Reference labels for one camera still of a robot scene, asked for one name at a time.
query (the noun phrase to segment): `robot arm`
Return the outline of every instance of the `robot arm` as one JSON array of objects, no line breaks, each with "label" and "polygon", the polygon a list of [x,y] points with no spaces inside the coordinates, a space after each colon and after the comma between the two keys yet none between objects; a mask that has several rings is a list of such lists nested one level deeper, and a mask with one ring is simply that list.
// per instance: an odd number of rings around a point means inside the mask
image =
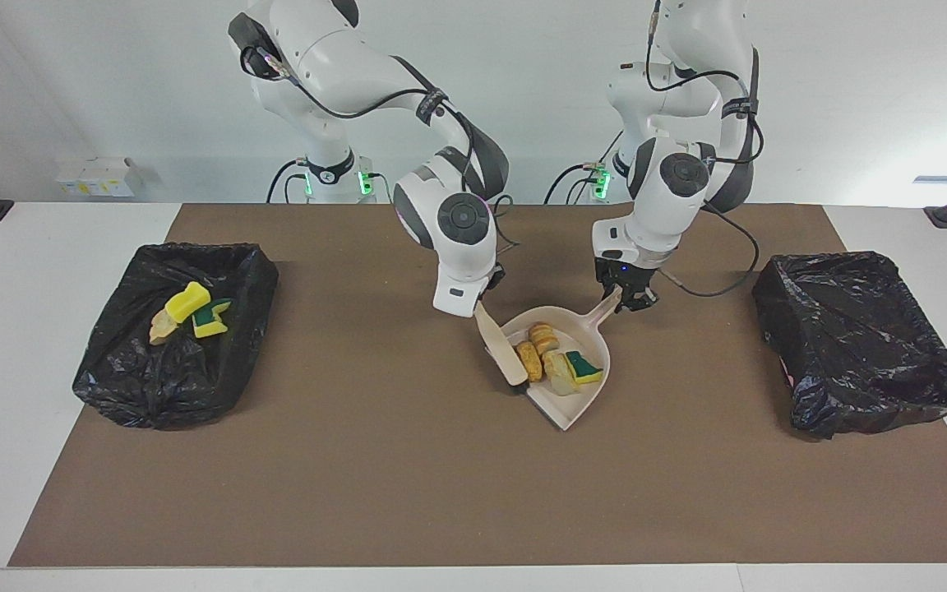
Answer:
[{"label": "robot arm", "polygon": [[[635,200],[634,213],[594,225],[598,281],[623,289],[620,308],[649,308],[649,282],[677,250],[701,207],[728,212],[751,192],[758,132],[758,53],[744,29],[747,0],[662,0],[652,49],[669,64],[621,65],[609,100],[624,121],[613,159]],[[655,116],[699,117],[723,101],[720,146],[681,141]]]},{"label": "robot arm", "polygon": [[395,185],[394,205],[407,233],[437,252],[433,306],[470,317],[485,289],[502,280],[486,201],[503,192],[510,165],[416,68],[365,45],[356,19],[352,0],[260,0],[236,16],[229,34],[263,104],[302,131],[311,164],[338,162],[341,172],[353,152],[340,120],[373,109],[414,111],[445,138],[443,150]]}]

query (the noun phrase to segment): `plastic bag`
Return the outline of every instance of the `plastic bag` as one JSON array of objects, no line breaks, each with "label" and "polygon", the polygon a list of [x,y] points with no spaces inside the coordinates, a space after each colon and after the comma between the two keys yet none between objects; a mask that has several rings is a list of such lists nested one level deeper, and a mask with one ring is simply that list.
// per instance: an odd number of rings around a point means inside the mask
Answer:
[{"label": "plastic bag", "polygon": [[[251,378],[278,273],[256,244],[139,248],[90,334],[76,396],[129,428],[183,428],[221,417]],[[164,345],[148,345],[151,318],[196,281],[231,298],[229,332],[196,340],[182,323]]]},{"label": "plastic bag", "polygon": [[820,438],[947,415],[947,349],[878,252],[774,257],[753,289],[792,383],[792,425]]}]

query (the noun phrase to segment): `brush handle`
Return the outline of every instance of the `brush handle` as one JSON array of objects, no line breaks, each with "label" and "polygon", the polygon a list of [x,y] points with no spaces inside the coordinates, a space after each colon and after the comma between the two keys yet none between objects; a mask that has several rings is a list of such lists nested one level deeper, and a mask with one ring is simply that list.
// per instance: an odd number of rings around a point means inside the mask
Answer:
[{"label": "brush handle", "polygon": [[503,334],[496,319],[484,310],[483,304],[477,303],[477,307],[473,309],[473,318],[477,319],[481,340],[484,340],[488,353],[492,354],[492,359],[496,360],[496,366],[503,371],[507,383],[511,386],[521,386],[528,382],[529,371],[525,370],[518,352],[515,352],[514,346],[510,345],[510,341]]}]

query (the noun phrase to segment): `white table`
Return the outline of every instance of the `white table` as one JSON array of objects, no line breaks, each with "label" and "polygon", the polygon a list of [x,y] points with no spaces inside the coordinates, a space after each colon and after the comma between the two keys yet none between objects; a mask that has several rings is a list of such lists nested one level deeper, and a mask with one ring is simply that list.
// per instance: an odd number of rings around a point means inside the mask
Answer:
[{"label": "white table", "polygon": [[[947,566],[492,569],[5,569],[82,404],[71,385],[90,327],[137,247],[177,205],[19,203],[0,224],[0,590],[947,589]],[[919,210],[830,207],[850,250],[890,256],[947,344],[947,232]]]}]

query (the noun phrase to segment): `black cable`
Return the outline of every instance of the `black cable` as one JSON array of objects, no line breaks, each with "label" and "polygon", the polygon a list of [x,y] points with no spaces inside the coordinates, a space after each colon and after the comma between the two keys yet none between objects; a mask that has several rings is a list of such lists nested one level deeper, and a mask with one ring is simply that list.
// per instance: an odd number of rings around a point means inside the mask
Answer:
[{"label": "black cable", "polygon": [[553,192],[555,192],[555,190],[557,189],[557,185],[560,185],[561,181],[564,180],[565,177],[571,175],[571,173],[580,171],[580,169],[582,168],[583,168],[582,164],[574,164],[572,166],[569,166],[568,169],[564,169],[561,175],[557,175],[557,179],[553,180],[553,185],[550,185],[550,190],[546,192],[546,199],[543,200],[543,206],[550,205],[550,197],[552,197]]},{"label": "black cable", "polygon": [[766,147],[766,137],[762,135],[762,127],[759,127],[759,120],[755,119],[755,116],[749,115],[747,119],[748,125],[751,125],[752,130],[755,130],[755,134],[759,136],[759,149],[755,151],[755,154],[749,156],[748,158],[715,158],[715,162],[726,162],[726,164],[752,164],[762,156],[762,150]]},{"label": "black cable", "polygon": [[[508,203],[506,210],[504,210],[504,212],[500,214],[499,205],[501,202],[503,202],[504,199],[507,199],[510,203]],[[503,228],[501,228],[501,226],[499,225],[499,219],[502,218],[503,216],[506,216],[507,214],[510,214],[511,207],[514,207],[514,197],[512,197],[511,195],[507,195],[505,193],[497,197],[496,202],[493,203],[492,205],[492,217],[496,219],[496,234],[499,235],[499,237],[502,238],[506,243],[506,247],[503,247],[502,250],[496,252],[497,257],[502,255],[503,252],[510,251],[512,248],[521,247],[521,243],[518,243],[518,241],[516,240],[510,240],[503,233]]]},{"label": "black cable", "polygon": [[466,164],[463,165],[462,171],[459,171],[459,176],[462,177],[462,191],[466,191],[466,173],[469,172],[470,165],[474,161],[474,130],[470,127],[469,119],[466,119],[466,116],[462,113],[455,111],[448,105],[442,105],[444,109],[448,109],[448,113],[451,113],[451,117],[459,120],[459,124],[463,127],[463,132],[466,132],[466,138],[469,139],[469,146],[466,147]]},{"label": "black cable", "polygon": [[672,274],[667,272],[662,273],[664,277],[668,278],[668,280],[676,285],[682,292],[685,292],[691,296],[696,296],[698,298],[717,298],[718,296],[729,294],[734,289],[740,288],[741,285],[744,285],[744,282],[747,282],[749,278],[751,278],[752,274],[755,274],[755,268],[759,266],[759,258],[762,256],[762,251],[759,248],[759,241],[755,240],[755,236],[752,236],[751,233],[747,232],[747,229],[744,229],[744,226],[741,226],[737,224],[737,222],[730,220],[728,216],[718,210],[718,207],[711,206],[710,203],[705,203],[704,210],[707,210],[711,214],[715,214],[715,216],[718,218],[722,218],[726,224],[729,224],[734,229],[737,229],[737,231],[740,231],[744,236],[747,236],[748,240],[751,240],[751,246],[755,248],[755,258],[752,259],[751,266],[748,267],[747,271],[744,272],[743,277],[741,277],[736,284],[730,285],[729,288],[726,289],[720,289],[718,292],[707,293],[696,292],[694,289],[688,289],[686,285],[682,284],[681,281],[677,279],[677,277],[674,277]]},{"label": "black cable", "polygon": [[304,181],[304,180],[305,180],[305,175],[302,175],[301,173],[300,173],[299,175],[292,175],[292,176],[290,176],[290,177],[287,177],[287,178],[283,181],[283,200],[284,200],[284,202],[286,202],[286,203],[290,203],[290,183],[291,183],[294,179],[302,179],[302,180]]},{"label": "black cable", "polygon": [[275,185],[279,183],[279,177],[283,177],[283,173],[287,172],[287,169],[292,168],[292,166],[298,166],[298,162],[294,160],[287,161],[287,164],[281,166],[279,171],[273,177],[273,182],[270,183],[270,192],[266,194],[266,203],[273,203],[273,191],[275,191]]},{"label": "black cable", "polygon": [[706,78],[708,76],[727,76],[733,80],[736,80],[736,82],[740,82],[740,76],[733,74],[733,72],[725,70],[713,70],[710,72],[699,72],[699,74],[696,74],[695,76],[680,80],[671,86],[664,86],[662,89],[658,89],[658,87],[654,85],[653,76],[649,74],[649,64],[653,63],[653,61],[651,61],[649,58],[651,55],[653,55],[653,45],[655,44],[655,41],[657,41],[657,26],[660,24],[660,7],[662,3],[663,0],[657,0],[657,3],[655,3],[653,7],[653,16],[651,16],[651,20],[649,22],[649,46],[645,50],[645,80],[649,83],[649,88],[657,91],[658,93],[666,93],[668,90],[677,89],[679,86],[686,86],[686,84],[691,83],[694,80],[699,80],[700,78]]},{"label": "black cable", "polygon": [[394,185],[390,184],[390,180],[387,179],[386,176],[383,175],[383,173],[369,173],[368,178],[369,179],[382,179],[382,182],[386,184],[386,198],[390,199],[390,203],[394,202],[394,194],[392,194],[392,188],[394,188]]},{"label": "black cable", "polygon": [[[601,162],[601,164],[605,164],[606,166],[608,166],[608,162],[605,162],[605,159],[608,158],[608,153],[610,153],[612,149],[615,149],[616,144],[617,142],[620,141],[621,136],[623,136],[623,130],[620,130],[619,134],[616,134],[616,137],[612,139],[612,143],[610,143],[608,148],[605,149],[604,153],[602,153],[602,157],[598,158],[598,162]],[[587,178],[585,180],[593,181],[594,172],[591,172],[589,175],[587,175]],[[587,185],[583,185],[583,187],[580,187],[580,194],[578,196],[575,196],[575,203],[579,203],[580,200],[583,199],[583,190],[586,190],[586,188],[587,188]]]},{"label": "black cable", "polygon": [[[253,50],[253,52],[259,53],[259,55],[262,56],[262,59],[265,59],[266,61],[268,61],[268,58],[270,57],[270,54],[267,53],[265,49],[260,49],[260,48],[248,49],[247,52],[244,52],[243,55],[240,57],[240,64],[241,64],[241,67],[244,68],[245,72],[247,72],[247,58],[249,57],[249,52],[251,52],[251,50]],[[309,100],[312,101],[312,104],[318,106],[318,108],[321,111],[323,111],[324,113],[327,113],[327,115],[330,115],[331,117],[336,117],[338,119],[357,119],[358,117],[363,117],[367,115],[368,113],[375,111],[375,109],[379,109],[382,105],[388,104],[388,102],[398,99],[399,97],[405,97],[407,95],[427,96],[432,91],[428,89],[397,90],[397,91],[394,91],[394,93],[390,93],[386,95],[385,97],[380,98],[379,100],[373,102],[373,104],[366,106],[366,108],[360,109],[360,111],[357,111],[356,113],[339,113],[337,111],[334,111],[333,109],[328,109],[327,105],[320,102],[320,99],[318,99],[315,96],[312,96],[311,91],[309,91],[309,89],[306,89],[305,86],[302,86],[302,83],[298,80],[298,78],[294,76],[289,76],[287,77],[287,80],[289,80],[289,82],[292,83],[294,86],[297,86],[298,90],[302,91],[302,94],[305,94],[305,96],[308,97]],[[467,147],[467,150],[466,150],[466,165],[463,166],[463,169],[460,172],[460,176],[462,177],[462,188],[463,188],[462,191],[466,191],[466,187],[467,187],[466,173],[469,171],[470,165],[474,161],[474,130],[470,127],[470,122],[468,119],[466,119],[465,115],[463,115],[460,112],[455,111],[455,109],[453,109],[451,106],[447,104],[441,104],[441,106],[443,106],[444,109],[447,109],[448,113],[451,113],[452,117],[455,117],[455,119],[459,120],[459,124],[462,125],[463,131],[466,132],[466,137],[469,138],[469,147]]]},{"label": "black cable", "polygon": [[579,198],[575,199],[575,202],[572,201],[572,192],[575,192],[576,187],[581,187],[580,195],[583,195],[583,190],[587,188],[587,185],[594,184],[593,179],[579,179],[572,183],[572,187],[568,188],[568,196],[565,197],[565,206],[572,206],[574,203],[579,203]]},{"label": "black cable", "polygon": [[[686,86],[686,84],[691,83],[694,80],[699,80],[700,78],[706,78],[708,76],[726,76],[736,80],[736,82],[741,82],[740,76],[733,74],[733,72],[725,70],[713,70],[709,72],[698,72],[698,74],[691,76],[689,78],[681,79],[680,81],[673,83],[671,86],[657,87],[653,83],[653,75],[649,74],[649,64],[651,63],[651,57],[653,57],[653,45],[655,44],[655,38],[657,38],[657,26],[660,24],[660,7],[662,0],[657,0],[653,8],[653,16],[651,16],[649,24],[649,44],[648,48],[645,50],[645,81],[649,83],[649,88],[657,91],[658,93],[666,93],[668,90],[677,89],[679,86]],[[725,164],[752,164],[762,156],[762,150],[766,147],[766,138],[762,134],[762,127],[759,127],[758,120],[755,120],[755,114],[749,113],[748,115],[748,124],[751,125],[755,134],[759,136],[759,149],[755,152],[755,156],[749,158],[715,158],[715,162],[724,162]]]}]

